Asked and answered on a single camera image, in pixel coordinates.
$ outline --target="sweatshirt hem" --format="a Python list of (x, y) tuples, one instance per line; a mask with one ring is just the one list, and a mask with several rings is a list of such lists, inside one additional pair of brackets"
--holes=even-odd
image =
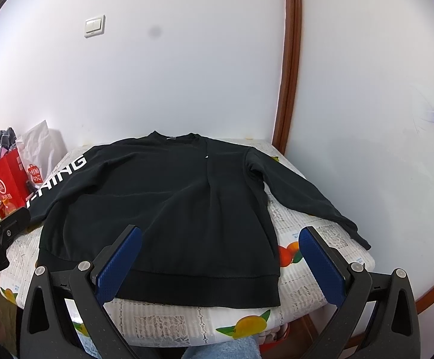
[[(70, 270), (78, 263), (39, 250), (39, 265), (50, 271)], [(271, 308), (280, 306), (278, 280), (278, 275), (216, 278), (130, 270), (117, 297), (178, 306)]]

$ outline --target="screw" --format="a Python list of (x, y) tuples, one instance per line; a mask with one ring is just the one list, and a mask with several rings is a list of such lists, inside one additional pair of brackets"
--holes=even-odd
[(83, 262), (80, 262), (77, 267), (80, 271), (88, 270), (88, 268), (90, 267), (90, 262), (84, 260)]
[(364, 270), (364, 267), (357, 262), (353, 262), (350, 267), (352, 268), (353, 271), (355, 271), (356, 273), (361, 273)]
[(36, 273), (36, 275), (42, 275), (44, 273), (44, 271), (45, 271), (45, 267), (44, 266), (39, 266), (39, 267), (36, 268), (35, 273)]
[(395, 271), (395, 273), (398, 275), (398, 277), (400, 278), (405, 278), (407, 276), (407, 273), (405, 272), (405, 270), (403, 270), (402, 268), (397, 268), (397, 270)]

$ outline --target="blue gripper pad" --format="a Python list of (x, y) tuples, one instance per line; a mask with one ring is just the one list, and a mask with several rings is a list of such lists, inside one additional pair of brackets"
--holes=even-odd
[(300, 231), (298, 244), (327, 302), (340, 308), (346, 296), (345, 279), (306, 228)]
[(115, 298), (141, 246), (142, 232), (134, 227), (96, 278), (95, 295), (100, 306)]

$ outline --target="white plastic bag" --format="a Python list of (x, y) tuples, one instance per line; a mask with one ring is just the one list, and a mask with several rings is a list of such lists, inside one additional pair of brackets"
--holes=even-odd
[(36, 187), (42, 185), (65, 154), (49, 134), (45, 120), (18, 137), (16, 146), (27, 177)]

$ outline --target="light switch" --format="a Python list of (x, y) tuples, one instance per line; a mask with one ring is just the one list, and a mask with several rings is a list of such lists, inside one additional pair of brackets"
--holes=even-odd
[(86, 38), (90, 38), (91, 36), (100, 35), (104, 33), (104, 21), (105, 21), (105, 15), (86, 20), (86, 26), (84, 28), (84, 36)]

